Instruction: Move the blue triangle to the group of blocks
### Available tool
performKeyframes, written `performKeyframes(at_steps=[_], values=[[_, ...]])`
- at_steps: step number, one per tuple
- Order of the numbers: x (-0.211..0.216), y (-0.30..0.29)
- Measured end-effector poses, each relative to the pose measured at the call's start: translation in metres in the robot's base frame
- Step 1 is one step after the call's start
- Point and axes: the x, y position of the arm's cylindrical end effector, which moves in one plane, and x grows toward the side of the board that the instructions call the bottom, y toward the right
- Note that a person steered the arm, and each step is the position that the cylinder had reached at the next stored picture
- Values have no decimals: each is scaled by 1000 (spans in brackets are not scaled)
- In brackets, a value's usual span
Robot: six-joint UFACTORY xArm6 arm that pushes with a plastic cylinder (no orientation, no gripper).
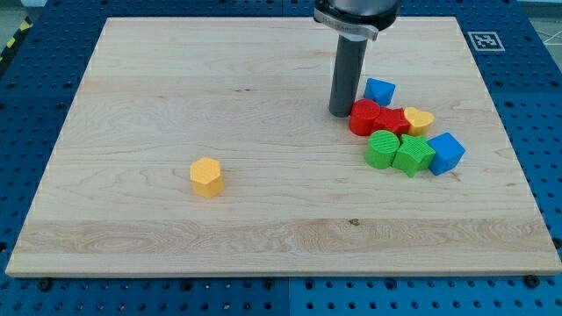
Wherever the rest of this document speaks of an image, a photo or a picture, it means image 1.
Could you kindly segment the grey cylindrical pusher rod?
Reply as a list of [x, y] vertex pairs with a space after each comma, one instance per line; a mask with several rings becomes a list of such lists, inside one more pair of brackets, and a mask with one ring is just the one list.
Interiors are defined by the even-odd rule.
[[342, 35], [338, 38], [328, 104], [329, 112], [338, 118], [348, 117], [355, 103], [366, 46], [366, 39], [354, 41]]

